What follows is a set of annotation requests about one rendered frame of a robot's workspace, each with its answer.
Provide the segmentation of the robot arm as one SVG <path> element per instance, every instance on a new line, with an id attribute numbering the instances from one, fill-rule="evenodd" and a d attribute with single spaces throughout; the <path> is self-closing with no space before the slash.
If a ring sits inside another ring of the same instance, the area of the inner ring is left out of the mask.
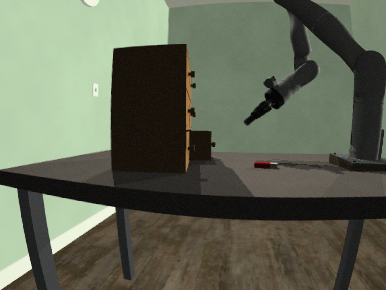
<path id="1" fill-rule="evenodd" d="M 295 72 L 287 75 L 278 84 L 275 76 L 270 76 L 263 84 L 269 89 L 277 90 L 285 104 L 300 88 L 318 76 L 319 64 L 308 60 L 311 45 L 307 27 L 339 55 L 354 73 L 349 157 L 381 160 L 386 91 L 386 60 L 383 55 L 377 51 L 363 49 L 338 18 L 311 0 L 273 1 L 287 9 L 289 15 Z"/>

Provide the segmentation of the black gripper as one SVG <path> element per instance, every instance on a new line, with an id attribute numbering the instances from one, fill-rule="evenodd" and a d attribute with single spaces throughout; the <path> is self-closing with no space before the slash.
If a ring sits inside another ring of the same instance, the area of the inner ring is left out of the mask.
<path id="1" fill-rule="evenodd" d="M 259 106 L 257 106 L 249 117 L 244 120 L 246 125 L 251 124 L 255 119 L 260 118 L 265 113 L 270 111 L 272 108 L 279 109 L 282 105 L 284 105 L 284 99 L 282 95 L 275 89 L 271 88 L 265 93 L 266 101 L 262 101 Z M 268 104 L 269 103 L 269 104 Z M 265 104 L 265 105 L 264 105 Z M 273 105 L 275 104 L 275 105 Z M 264 105 L 264 106 L 263 106 Z M 273 106 L 272 106 L 273 105 Z M 272 108 L 271 108 L 272 107 Z M 257 110 L 258 109 L 258 110 Z M 257 110 L 257 111 L 256 111 Z M 261 111 L 260 111 L 261 110 Z M 260 115 L 261 114 L 261 115 Z"/>

